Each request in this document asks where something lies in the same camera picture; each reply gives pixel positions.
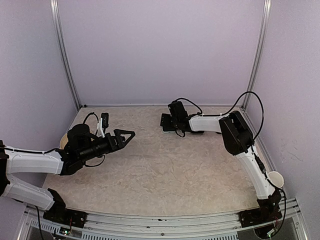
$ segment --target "lavender wall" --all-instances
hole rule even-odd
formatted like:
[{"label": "lavender wall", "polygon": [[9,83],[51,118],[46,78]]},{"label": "lavender wall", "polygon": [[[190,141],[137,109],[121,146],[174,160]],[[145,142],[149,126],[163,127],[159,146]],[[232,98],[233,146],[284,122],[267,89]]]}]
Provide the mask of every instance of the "lavender wall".
[{"label": "lavender wall", "polygon": [[[0,1],[0,139],[19,148],[59,145],[76,109],[49,1]],[[41,185],[44,175],[23,174]],[[0,239],[13,239],[25,206],[0,197]]]},{"label": "lavender wall", "polygon": [[[265,107],[263,143],[310,233],[320,226],[320,1],[273,0],[254,90]],[[256,128],[261,110],[252,98]]]},{"label": "lavender wall", "polygon": [[87,105],[231,105],[246,90],[264,0],[61,0],[71,71]]}]

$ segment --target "wire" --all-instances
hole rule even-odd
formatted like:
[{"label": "wire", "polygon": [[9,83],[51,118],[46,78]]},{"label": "wire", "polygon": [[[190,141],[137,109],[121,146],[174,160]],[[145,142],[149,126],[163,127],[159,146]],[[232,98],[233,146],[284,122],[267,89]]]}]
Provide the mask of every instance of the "wire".
[{"label": "wire", "polygon": [[193,106],[195,106],[195,107],[197,107],[197,108],[199,109],[200,112],[197,113],[198,115],[202,115],[202,114],[203,114],[202,109],[201,109],[197,104],[195,104],[193,101],[190,101],[190,100],[187,99],[187,98],[179,97],[179,98],[177,98],[176,100],[174,100],[174,101],[172,101],[172,102],[177,102],[177,101],[179,101],[179,100],[185,100],[185,101],[191,103]]},{"label": "wire", "polygon": [[102,160],[100,163],[98,163],[97,165],[87,165],[87,164],[84,164],[84,166],[86,166],[87,168],[95,168],[95,167],[98,167],[98,166],[100,166],[101,164],[103,164],[104,161],[105,161],[105,159],[106,159],[106,155],[103,155],[103,160]]},{"label": "wire", "polygon": [[36,208],[36,212],[37,212],[37,214],[38,214],[38,225],[39,225],[39,232],[40,232],[40,236],[41,236],[41,239],[42,240],[45,240],[44,239],[44,236],[42,235],[42,229],[41,229],[41,223],[40,223],[40,213],[39,213],[39,208],[36,206],[36,205],[34,205],[35,206],[35,208]]},{"label": "wire", "polygon": [[96,117],[96,120],[99,122],[99,117],[97,116],[97,114],[95,114],[94,112],[90,112],[90,113],[85,117],[85,119],[83,120],[83,124],[86,123],[87,119],[88,119],[91,115],[94,115],[94,116]]},{"label": "wire", "polygon": [[61,151],[61,149],[59,149],[59,148],[53,148],[48,151],[29,151],[29,150],[14,149],[14,148],[2,147],[2,146],[0,147],[0,149],[12,151],[12,152],[17,152],[17,153],[26,153],[26,154],[48,154],[53,151],[57,151],[57,152]]},{"label": "wire", "polygon": [[275,217],[275,227],[278,227],[279,224],[279,218]]},{"label": "wire", "polygon": [[66,239],[68,239],[69,237],[70,237],[70,235],[71,235],[71,232],[72,232],[72,227],[71,227],[71,225],[69,226],[70,227],[70,230],[69,230],[69,234],[68,235],[64,235],[64,236],[66,236],[65,238],[61,238],[60,236],[56,236],[56,229],[54,229],[54,232],[53,232],[53,235],[52,235],[52,233],[51,233],[51,231],[50,231],[50,234],[51,234],[51,237],[53,238],[53,240],[66,240]]},{"label": "wire", "polygon": [[72,224],[72,217],[70,217],[70,225],[69,225],[70,231],[69,231],[68,236],[67,236],[65,239],[67,239],[67,238],[71,235],[71,232],[72,232],[72,226],[71,226],[71,224]]},{"label": "wire", "polygon": [[193,104],[195,107],[197,107],[197,108],[200,110],[200,112],[198,112],[197,115],[200,115],[200,116],[203,116],[203,117],[220,117],[220,116],[225,116],[225,115],[229,114],[229,113],[235,108],[235,106],[237,105],[237,103],[239,102],[239,100],[240,100],[244,95],[246,95],[246,94],[253,94],[253,95],[256,96],[256,98],[258,99],[258,101],[259,101],[259,103],[260,103],[261,111],[262,111],[261,124],[260,124],[259,130],[256,132],[256,134],[255,134],[255,136],[254,136],[254,138],[253,138],[253,141],[254,141],[254,140],[258,137],[258,135],[260,134],[261,129],[262,129],[263,125],[264,125],[264,121],[265,121],[265,109],[264,109],[264,105],[263,105],[260,97],[258,96],[258,94],[256,94],[254,91],[245,91],[244,93],[242,93],[242,94],[238,97],[238,99],[235,101],[235,103],[233,104],[233,106],[232,106],[228,111],[226,111],[225,113],[221,113],[221,114],[209,114],[209,115],[204,115],[202,109],[201,109],[197,104],[195,104],[194,102],[192,102],[192,101],[190,101],[189,99],[184,98],[184,97],[177,98],[177,99],[174,100],[173,102],[176,102],[176,101],[178,101],[178,100],[186,100],[186,101],[188,101],[189,103]]},{"label": "wire", "polygon": [[269,180],[269,178],[268,178],[268,176],[267,176],[266,173],[264,173],[264,176],[265,176],[266,180],[268,181],[268,183],[269,183],[272,187],[274,187],[275,189],[278,189],[279,191],[281,191],[281,192],[283,193],[283,197],[284,197],[284,213],[283,213],[283,219],[282,219],[282,222],[281,222],[281,224],[280,224],[280,227],[277,229],[276,233],[271,236],[271,237],[273,238],[275,235],[277,235],[277,234],[280,232],[282,226],[284,225],[284,222],[285,222],[285,219],[286,219],[286,213],[287,213],[287,196],[286,196],[286,193],[285,193],[285,191],[284,191],[283,189],[275,186],[275,185]]}]

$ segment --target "textured work surface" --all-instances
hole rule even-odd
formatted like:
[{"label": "textured work surface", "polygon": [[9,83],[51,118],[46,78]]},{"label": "textured work surface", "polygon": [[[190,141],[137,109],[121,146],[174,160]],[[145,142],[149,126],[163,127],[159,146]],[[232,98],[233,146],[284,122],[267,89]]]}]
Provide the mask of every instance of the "textured work surface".
[{"label": "textured work surface", "polygon": [[[188,107],[191,114],[195,108]],[[204,107],[205,113],[227,108]],[[224,148],[215,132],[163,133],[162,113],[167,107],[82,108],[73,125],[86,115],[109,115],[109,131],[135,131],[122,150],[106,155],[99,167],[84,167],[71,176],[48,175],[52,188],[69,208],[101,213],[173,216],[221,213],[257,206],[254,187],[240,162]],[[96,130],[96,118],[87,124]],[[93,159],[87,163],[97,164]]]}]

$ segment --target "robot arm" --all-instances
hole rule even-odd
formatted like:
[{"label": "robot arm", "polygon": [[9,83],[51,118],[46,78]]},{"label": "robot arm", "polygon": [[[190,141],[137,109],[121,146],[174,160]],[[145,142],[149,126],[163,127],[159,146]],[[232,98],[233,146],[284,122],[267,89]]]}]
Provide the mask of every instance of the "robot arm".
[{"label": "robot arm", "polygon": [[268,181],[266,168],[259,158],[254,144],[253,134],[239,111],[232,111],[224,116],[207,116],[201,114],[188,115],[181,101],[173,101],[168,105],[170,114],[161,116],[164,132],[182,131],[202,134],[205,131],[222,134],[226,150],[235,156],[249,175],[256,195],[259,209],[240,213],[241,224],[247,227],[281,218],[279,202],[281,194]]},{"label": "robot arm", "polygon": [[66,204],[53,189],[43,189],[13,176],[15,173],[47,173],[72,175],[86,161],[123,149],[135,136],[135,132],[115,129],[114,135],[105,133],[108,119],[102,119],[100,137],[90,133],[86,124],[75,125],[67,133],[64,149],[30,151],[4,146],[0,140],[0,196],[35,205],[46,212],[43,217],[54,222],[83,227],[85,212],[66,209]]}]

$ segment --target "metal base plate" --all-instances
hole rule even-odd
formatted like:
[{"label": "metal base plate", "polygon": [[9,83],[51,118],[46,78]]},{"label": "metal base plate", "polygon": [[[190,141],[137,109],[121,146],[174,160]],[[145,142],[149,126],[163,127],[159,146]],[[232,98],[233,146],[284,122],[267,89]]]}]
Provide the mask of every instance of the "metal base plate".
[{"label": "metal base plate", "polygon": [[239,212],[241,227],[246,228],[246,227],[256,226],[256,225],[269,223],[269,222],[275,221],[276,219],[282,218],[282,214],[279,207],[273,213],[271,213],[267,219],[262,219],[260,216],[261,216],[260,208]]},{"label": "metal base plate", "polygon": [[[280,202],[282,213],[284,201]],[[59,233],[61,228],[68,229],[68,224],[55,223],[41,218],[43,233]],[[264,223],[257,226],[242,228],[239,212],[225,212],[190,216],[136,216],[87,212],[84,228],[72,227],[69,239],[75,240],[236,240],[251,239],[238,238],[239,232],[249,231],[252,235],[254,228],[271,224]],[[287,200],[286,220],[295,218],[295,229],[299,240],[308,239],[305,224],[297,201],[292,198]],[[38,227],[37,211],[28,206],[20,223],[19,239],[26,240],[29,230]]]},{"label": "metal base plate", "polygon": [[83,229],[85,226],[85,222],[87,219],[87,213],[84,211],[77,211],[77,210],[71,210],[71,209],[65,209],[65,217],[63,219],[61,218],[56,218],[52,216],[51,214],[46,214],[44,212],[43,218],[50,220],[55,223],[67,225],[67,226],[72,226],[76,228],[81,228]]}]

